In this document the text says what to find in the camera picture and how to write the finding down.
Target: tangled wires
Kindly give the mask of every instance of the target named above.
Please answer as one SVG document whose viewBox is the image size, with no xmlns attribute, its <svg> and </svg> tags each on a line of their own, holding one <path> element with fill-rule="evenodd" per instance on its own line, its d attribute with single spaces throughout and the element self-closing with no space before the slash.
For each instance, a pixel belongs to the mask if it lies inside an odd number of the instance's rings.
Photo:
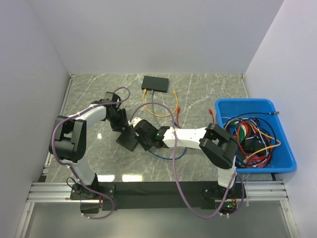
<svg viewBox="0 0 317 238">
<path fill-rule="evenodd" d="M 261 125 L 265 122 L 270 128 L 267 131 Z M 236 156 L 238 168 L 264 168 L 272 160 L 273 151 L 281 142 L 276 139 L 272 126 L 258 117 L 232 118 L 225 124 L 225 130 L 237 138 L 239 149 Z"/>
</svg>

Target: black box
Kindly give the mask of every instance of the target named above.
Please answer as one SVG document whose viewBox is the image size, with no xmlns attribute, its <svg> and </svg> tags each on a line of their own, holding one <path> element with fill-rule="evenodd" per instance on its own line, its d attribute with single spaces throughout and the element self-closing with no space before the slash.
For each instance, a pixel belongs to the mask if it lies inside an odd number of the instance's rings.
<svg viewBox="0 0 317 238">
<path fill-rule="evenodd" d="M 154 90 L 156 92 L 167 93 L 168 78 L 159 78 L 145 75 L 141 86 L 142 90 Z"/>
</svg>

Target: yellow cable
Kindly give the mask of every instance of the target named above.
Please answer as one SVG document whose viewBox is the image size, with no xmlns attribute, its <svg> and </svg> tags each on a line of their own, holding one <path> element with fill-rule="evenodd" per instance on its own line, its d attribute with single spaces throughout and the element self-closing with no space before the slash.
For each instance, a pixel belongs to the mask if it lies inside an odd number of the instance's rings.
<svg viewBox="0 0 317 238">
<path fill-rule="evenodd" d="M 144 89 L 144 91 L 143 91 L 143 98 L 142 98 L 142 101 L 143 101 L 143 103 L 145 103 L 145 94 L 147 93 L 147 89 Z M 176 91 L 175 90 L 173 90 L 173 93 L 174 93 L 174 95 L 175 95 L 175 98 L 176 98 L 176 107 L 175 107 L 175 110 L 173 111 L 173 114 L 176 112 L 176 110 L 177 110 L 177 108 L 178 108 L 178 97 L 177 97 L 177 93 L 176 93 Z M 153 114 L 149 109 L 148 109 L 148 107 L 147 107 L 147 105 L 145 105 L 145 109 L 149 112 L 149 113 L 151 113 L 152 115 L 154 115 L 154 116 L 156 116 L 156 117 L 158 117 L 158 118 L 166 118 L 166 117 L 169 117 L 170 116 L 170 114 L 167 114 L 167 115 L 156 115 L 156 114 Z"/>
<path fill-rule="evenodd" d="M 263 133 L 262 131 L 260 131 L 255 125 L 253 125 L 253 124 L 251 124 L 251 125 L 254 127 L 255 130 L 257 130 L 257 131 L 258 131 L 259 133 L 261 133 L 262 135 L 264 135 L 264 136 L 266 136 L 266 137 L 268 137 L 268 138 L 270 138 L 270 139 L 275 140 L 275 138 L 273 138 L 273 137 L 271 137 L 271 136 L 269 136 L 269 135 L 266 135 L 265 133 Z M 248 156 L 245 158 L 244 162 L 246 163 L 252 156 L 254 156 L 255 154 L 257 154 L 257 153 L 259 153 L 259 152 L 261 152 L 261 151 L 263 151 L 263 150 L 270 149 L 270 148 L 274 148 L 274 147 L 280 146 L 280 145 L 282 144 L 278 139 L 276 139 L 276 141 L 278 142 L 278 144 L 276 144 L 276 145 L 271 145 L 271 146 L 262 148 L 261 150 L 258 150 L 258 151 L 256 151 L 256 152 L 252 153 L 251 155 L 248 155 Z"/>
</svg>

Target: metal frame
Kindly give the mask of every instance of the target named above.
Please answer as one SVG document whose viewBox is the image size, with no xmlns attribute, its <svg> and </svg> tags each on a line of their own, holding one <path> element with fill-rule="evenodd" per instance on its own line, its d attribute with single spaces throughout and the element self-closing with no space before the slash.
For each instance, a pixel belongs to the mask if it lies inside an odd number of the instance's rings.
<svg viewBox="0 0 317 238">
<path fill-rule="evenodd" d="M 247 201 L 287 201 L 282 181 L 248 181 L 245 183 Z M 98 200 L 70 200 L 71 188 L 65 182 L 32 183 L 27 203 L 72 202 L 98 203 Z"/>
<path fill-rule="evenodd" d="M 34 208 L 35 203 L 31 202 L 31 203 L 26 203 L 25 207 L 24 207 L 24 211 L 22 213 L 22 217 L 18 226 L 18 229 L 16 231 L 15 237 L 16 238 L 23 238 L 25 237 L 26 231 L 28 229 L 29 226 L 29 222 L 31 219 L 31 215 L 32 215 L 32 211 Z"/>
<path fill-rule="evenodd" d="M 284 214 L 285 221 L 288 227 L 288 231 L 291 235 L 291 238 L 299 238 L 300 235 L 298 232 L 298 228 L 297 228 L 289 201 L 288 200 L 281 201 L 281 206 L 282 206 L 283 214 Z"/>
</svg>

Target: blue cable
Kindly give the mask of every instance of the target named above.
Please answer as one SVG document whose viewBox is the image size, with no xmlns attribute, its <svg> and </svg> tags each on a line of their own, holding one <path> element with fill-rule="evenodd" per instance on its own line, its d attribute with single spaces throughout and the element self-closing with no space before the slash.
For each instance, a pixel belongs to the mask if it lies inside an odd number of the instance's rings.
<svg viewBox="0 0 317 238">
<path fill-rule="evenodd" d="M 158 157 L 158 158 L 160 158 L 160 159 L 173 160 L 173 159 L 170 159 L 170 158 L 163 157 L 163 156 L 161 156 L 161 155 L 157 155 L 157 154 L 153 153 L 151 150 L 148 150 L 148 151 L 149 151 L 152 155 L 154 155 L 154 156 L 156 156 L 156 157 Z M 186 154 L 186 151 L 187 151 L 187 148 L 185 148 L 184 151 L 183 151 L 183 153 L 182 153 L 180 156 L 178 156 L 177 158 L 175 158 L 175 160 L 178 160 L 178 159 L 182 158 L 182 157 Z"/>
</svg>

